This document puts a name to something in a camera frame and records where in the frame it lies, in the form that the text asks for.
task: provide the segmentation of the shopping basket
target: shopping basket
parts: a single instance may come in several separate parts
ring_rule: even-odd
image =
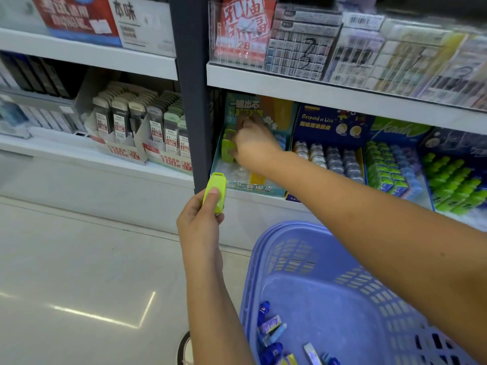
[[[425,317],[387,289],[325,227],[290,221],[269,228],[250,259],[240,320],[259,364],[257,315],[270,301],[287,330],[279,342],[307,365],[311,342],[342,365],[475,365]]]

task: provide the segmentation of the person's right hand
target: person's right hand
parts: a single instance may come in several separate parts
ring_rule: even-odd
[[[237,128],[233,139],[237,149],[232,151],[232,156],[243,167],[265,176],[265,169],[283,149],[259,116],[249,117],[241,113]]]

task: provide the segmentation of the human arm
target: human arm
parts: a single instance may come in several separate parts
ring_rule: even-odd
[[[223,281],[218,248],[223,214],[215,215],[219,193],[193,196],[177,220],[195,365],[255,365],[235,307]]]
[[[388,288],[487,363],[487,237],[476,229],[284,152],[258,120],[234,156],[296,196]]]

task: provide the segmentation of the metal pillar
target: metal pillar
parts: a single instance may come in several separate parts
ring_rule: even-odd
[[[208,0],[169,0],[179,83],[189,135],[194,188],[206,187],[212,163],[208,62]]]

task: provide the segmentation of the yellow eraser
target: yellow eraser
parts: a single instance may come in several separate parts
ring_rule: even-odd
[[[215,214],[221,214],[223,212],[223,207],[225,206],[225,192],[227,190],[227,178],[223,173],[213,173],[206,185],[206,190],[204,191],[203,203],[206,200],[206,196],[210,189],[216,187],[220,191],[220,199],[216,204]]]

